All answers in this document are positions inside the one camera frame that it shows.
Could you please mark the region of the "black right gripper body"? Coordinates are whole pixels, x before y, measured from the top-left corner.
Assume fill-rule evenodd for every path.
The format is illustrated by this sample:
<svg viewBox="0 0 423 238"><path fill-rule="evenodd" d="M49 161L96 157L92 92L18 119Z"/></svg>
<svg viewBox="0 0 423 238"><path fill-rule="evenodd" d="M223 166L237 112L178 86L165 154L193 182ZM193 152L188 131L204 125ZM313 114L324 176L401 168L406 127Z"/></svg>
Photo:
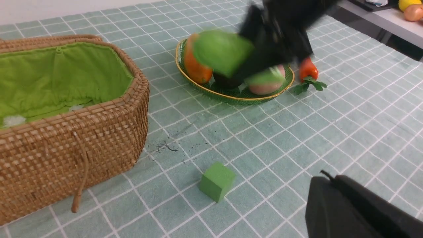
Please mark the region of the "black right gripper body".
<svg viewBox="0 0 423 238"><path fill-rule="evenodd" d="M252 52L231 74L245 80L273 66L313 54L307 30L338 3L337 0L264 0L251 4L238 35L253 44Z"/></svg>

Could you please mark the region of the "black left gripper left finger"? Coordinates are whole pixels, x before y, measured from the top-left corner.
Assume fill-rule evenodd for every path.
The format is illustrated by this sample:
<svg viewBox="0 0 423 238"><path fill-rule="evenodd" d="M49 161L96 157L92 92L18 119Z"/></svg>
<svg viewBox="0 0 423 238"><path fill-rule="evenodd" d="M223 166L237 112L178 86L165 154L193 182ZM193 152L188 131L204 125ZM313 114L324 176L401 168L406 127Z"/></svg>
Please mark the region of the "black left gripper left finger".
<svg viewBox="0 0 423 238"><path fill-rule="evenodd" d="M305 220L310 238L382 237L324 177L311 179Z"/></svg>

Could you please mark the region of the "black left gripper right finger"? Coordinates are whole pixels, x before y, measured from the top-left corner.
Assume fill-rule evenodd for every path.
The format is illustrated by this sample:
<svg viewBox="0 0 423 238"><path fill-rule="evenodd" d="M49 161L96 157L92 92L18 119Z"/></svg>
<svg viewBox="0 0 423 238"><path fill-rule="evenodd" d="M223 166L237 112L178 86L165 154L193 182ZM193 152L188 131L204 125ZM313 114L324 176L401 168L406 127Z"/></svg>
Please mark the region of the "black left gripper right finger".
<svg viewBox="0 0 423 238"><path fill-rule="evenodd" d="M421 238L422 221L387 202L346 175L321 170L366 222L384 238Z"/></svg>

